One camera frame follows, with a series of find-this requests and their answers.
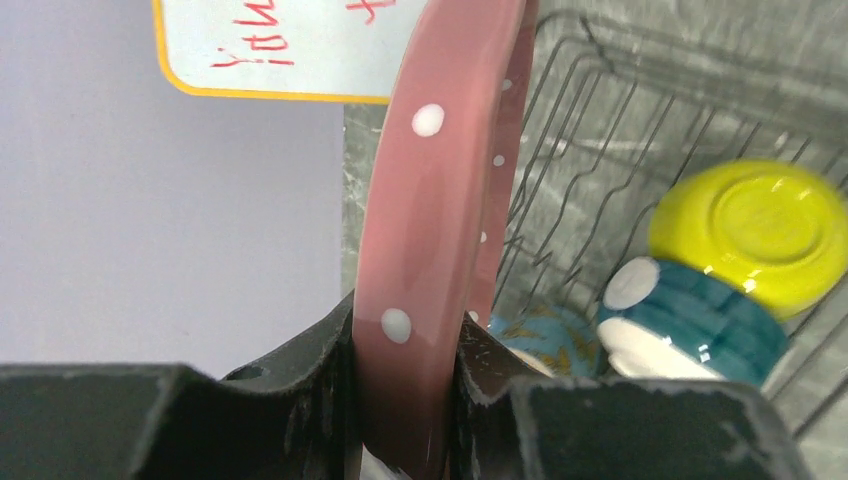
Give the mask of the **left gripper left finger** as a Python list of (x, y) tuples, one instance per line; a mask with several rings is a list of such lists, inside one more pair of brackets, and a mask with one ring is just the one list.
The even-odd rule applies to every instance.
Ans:
[(3, 365), (5, 479), (354, 479), (350, 313), (214, 379), (183, 364)]

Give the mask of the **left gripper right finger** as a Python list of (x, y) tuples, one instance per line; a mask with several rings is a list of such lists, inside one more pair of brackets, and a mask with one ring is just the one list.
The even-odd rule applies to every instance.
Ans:
[(457, 348), (455, 479), (807, 479), (776, 410), (718, 381), (550, 378), (477, 324)]

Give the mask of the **teal white dotted bowl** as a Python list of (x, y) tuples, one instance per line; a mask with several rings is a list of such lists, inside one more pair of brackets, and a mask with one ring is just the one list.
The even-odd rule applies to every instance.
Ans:
[(789, 349), (759, 304), (687, 266), (636, 257), (609, 280), (597, 335), (627, 377), (727, 380), (763, 387)]

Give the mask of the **pink polka dot plate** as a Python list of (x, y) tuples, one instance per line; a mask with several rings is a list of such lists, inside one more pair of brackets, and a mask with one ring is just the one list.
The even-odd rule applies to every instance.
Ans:
[(445, 471), (466, 316), (488, 317), (531, 77), (534, 1), (431, 1), (405, 52), (371, 176), (352, 335), (364, 445)]

